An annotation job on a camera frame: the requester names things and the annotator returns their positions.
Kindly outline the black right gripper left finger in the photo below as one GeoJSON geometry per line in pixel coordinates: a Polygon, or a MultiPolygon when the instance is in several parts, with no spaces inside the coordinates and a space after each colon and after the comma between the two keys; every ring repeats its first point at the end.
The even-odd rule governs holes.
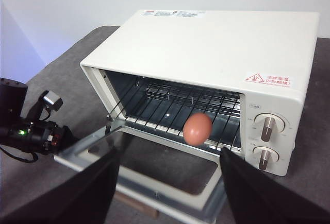
{"type": "Polygon", "coordinates": [[[1,219],[1,223],[104,223],[119,173],[111,149],[71,179],[1,219]]]}

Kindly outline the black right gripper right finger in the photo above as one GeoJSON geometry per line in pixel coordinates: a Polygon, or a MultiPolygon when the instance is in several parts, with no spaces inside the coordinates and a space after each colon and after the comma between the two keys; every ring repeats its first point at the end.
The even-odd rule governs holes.
{"type": "Polygon", "coordinates": [[[267,177],[229,149],[221,171],[236,223],[329,223],[329,212],[267,177]]]}

